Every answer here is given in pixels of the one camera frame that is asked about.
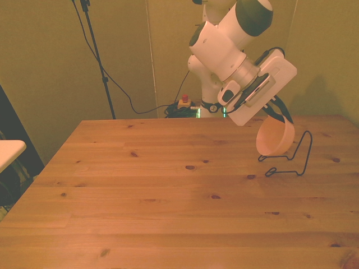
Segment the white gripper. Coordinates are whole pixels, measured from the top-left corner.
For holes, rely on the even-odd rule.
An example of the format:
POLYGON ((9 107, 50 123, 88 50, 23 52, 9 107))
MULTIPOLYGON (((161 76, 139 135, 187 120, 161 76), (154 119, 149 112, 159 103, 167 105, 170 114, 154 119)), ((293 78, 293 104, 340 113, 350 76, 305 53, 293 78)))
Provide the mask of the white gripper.
POLYGON ((238 126, 244 126, 259 110, 283 123, 293 119, 284 104, 277 96, 282 88, 297 74, 297 68, 284 58, 279 49, 273 50, 262 65, 254 80, 234 97, 227 105, 227 113, 238 126), (277 106, 278 114, 267 103, 277 106))

